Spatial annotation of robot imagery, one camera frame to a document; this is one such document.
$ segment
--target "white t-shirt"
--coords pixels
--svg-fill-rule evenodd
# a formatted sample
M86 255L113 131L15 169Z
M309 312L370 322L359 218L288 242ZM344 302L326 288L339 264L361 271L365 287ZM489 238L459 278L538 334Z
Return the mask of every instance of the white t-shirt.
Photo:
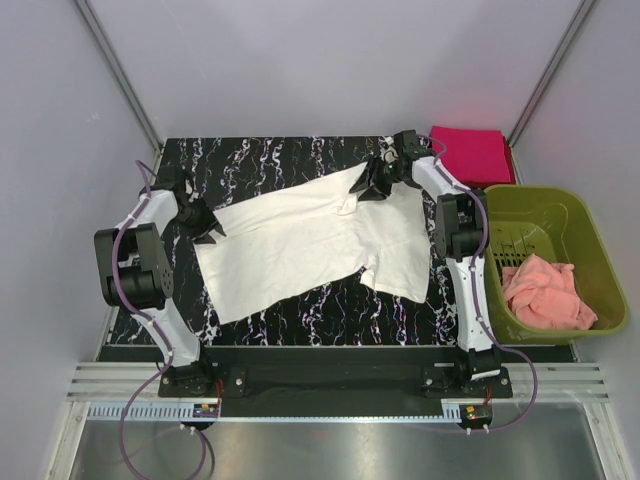
M398 183L388 199L349 194L364 164L216 210L227 237L195 246L220 323L365 267L361 283L424 302L430 243L419 189Z

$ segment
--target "white wall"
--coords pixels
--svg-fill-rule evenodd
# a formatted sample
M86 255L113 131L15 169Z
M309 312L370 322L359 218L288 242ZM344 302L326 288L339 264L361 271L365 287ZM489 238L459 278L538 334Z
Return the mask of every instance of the white wall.
M578 0L90 0L161 136L508 131Z
M600 2L516 146L526 183L589 204L631 308L627 329L579 345L600 362L640 472L640 2Z
M34 480L99 341L93 233L152 151L70 0L3 2L0 45L0 465Z

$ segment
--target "marble-patterned surface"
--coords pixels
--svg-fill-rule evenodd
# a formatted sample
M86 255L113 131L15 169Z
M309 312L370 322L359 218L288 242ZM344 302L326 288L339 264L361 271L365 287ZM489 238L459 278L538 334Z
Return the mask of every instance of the marble-patterned surface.
M362 162L379 152L378 137L170 139L163 168L188 169L214 209L280 188L300 185ZM424 194L428 230L435 204ZM455 342L457 317L451 278L432 248L427 301L417 304L360 285L360 273L331 282L258 312L219 325L198 269L192 243L177 225L164 235L174 268L174 299L189 327L206 345L442 345ZM146 345L151 338L126 312L110 344Z

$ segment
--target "stainless steel floor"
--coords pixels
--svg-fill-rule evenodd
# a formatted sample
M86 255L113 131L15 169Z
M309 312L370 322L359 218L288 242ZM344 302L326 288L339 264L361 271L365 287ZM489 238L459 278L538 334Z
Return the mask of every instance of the stainless steel floor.
M496 425L517 414L511 405L496 409ZM133 463L153 480L184 479L198 463L200 444L186 432L149 441L171 426L127 424L128 450L147 446ZM120 460L117 430L117 422L87 423L72 479L134 478ZM457 430L449 425L221 422L205 433L215 450L215 479L604 479L579 406L536 405L522 425L506 432L467 437ZM204 471L210 473L210 466L208 459Z

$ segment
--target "folded pink towel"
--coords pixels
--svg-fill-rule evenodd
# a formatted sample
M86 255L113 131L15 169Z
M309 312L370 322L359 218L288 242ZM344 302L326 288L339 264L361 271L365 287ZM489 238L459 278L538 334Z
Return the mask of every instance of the folded pink towel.
M576 293L572 264L531 255L520 267L502 268L502 290L511 311L532 327L588 330L598 317Z

